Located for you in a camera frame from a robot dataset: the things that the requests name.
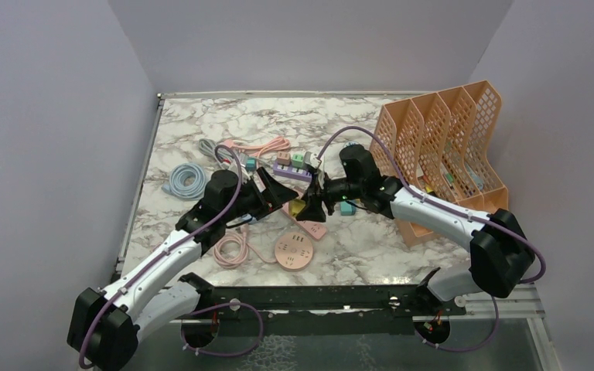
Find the yellow charger plug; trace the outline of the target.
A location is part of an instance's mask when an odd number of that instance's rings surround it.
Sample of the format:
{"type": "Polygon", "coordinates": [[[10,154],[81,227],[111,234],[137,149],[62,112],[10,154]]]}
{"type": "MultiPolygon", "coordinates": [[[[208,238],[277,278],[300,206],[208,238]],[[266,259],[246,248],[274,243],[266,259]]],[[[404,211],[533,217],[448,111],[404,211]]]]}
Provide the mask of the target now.
{"type": "Polygon", "coordinates": [[[296,217],[306,207],[306,202],[301,199],[293,199],[288,204],[288,213],[292,217],[296,217]]]}

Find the pink dual USB charger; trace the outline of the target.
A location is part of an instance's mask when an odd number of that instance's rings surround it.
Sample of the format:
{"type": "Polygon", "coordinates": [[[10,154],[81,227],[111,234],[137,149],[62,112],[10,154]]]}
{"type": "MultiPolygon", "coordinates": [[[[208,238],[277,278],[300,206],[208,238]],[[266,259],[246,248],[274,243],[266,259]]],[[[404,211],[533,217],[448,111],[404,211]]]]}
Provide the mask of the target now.
{"type": "Polygon", "coordinates": [[[292,163],[292,156],[288,151],[279,151],[276,154],[276,162],[279,165],[290,166],[292,163]]]}

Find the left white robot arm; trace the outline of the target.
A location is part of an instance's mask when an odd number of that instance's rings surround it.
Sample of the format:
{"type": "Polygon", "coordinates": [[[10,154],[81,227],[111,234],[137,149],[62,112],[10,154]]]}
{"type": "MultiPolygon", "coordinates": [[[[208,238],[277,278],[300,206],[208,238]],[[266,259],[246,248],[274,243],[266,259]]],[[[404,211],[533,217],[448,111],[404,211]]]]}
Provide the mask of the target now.
{"type": "Polygon", "coordinates": [[[203,198],[136,268],[100,291],[86,288],[78,295],[67,343],[79,352],[82,369],[120,370],[141,341],[143,310],[172,277],[222,239],[232,220],[244,215],[259,220],[297,198],[264,168],[256,173],[262,189],[231,170],[215,171],[203,198]]]}

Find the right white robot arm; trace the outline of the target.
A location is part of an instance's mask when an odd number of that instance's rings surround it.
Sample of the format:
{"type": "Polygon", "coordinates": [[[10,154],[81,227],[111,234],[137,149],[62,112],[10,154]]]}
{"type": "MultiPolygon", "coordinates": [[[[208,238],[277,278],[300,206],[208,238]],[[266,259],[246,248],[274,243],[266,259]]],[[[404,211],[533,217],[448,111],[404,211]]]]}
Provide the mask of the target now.
{"type": "Polygon", "coordinates": [[[433,315],[464,294],[507,298],[533,264],[534,251],[511,212],[486,213],[430,196],[397,176],[382,174],[362,145],[345,147],[340,160],[345,176],[332,179],[315,155],[305,158],[312,180],[297,220],[322,223],[337,203],[358,199],[371,213],[423,226],[469,253],[469,263],[436,268],[418,284],[415,304],[421,312],[433,315]]]}

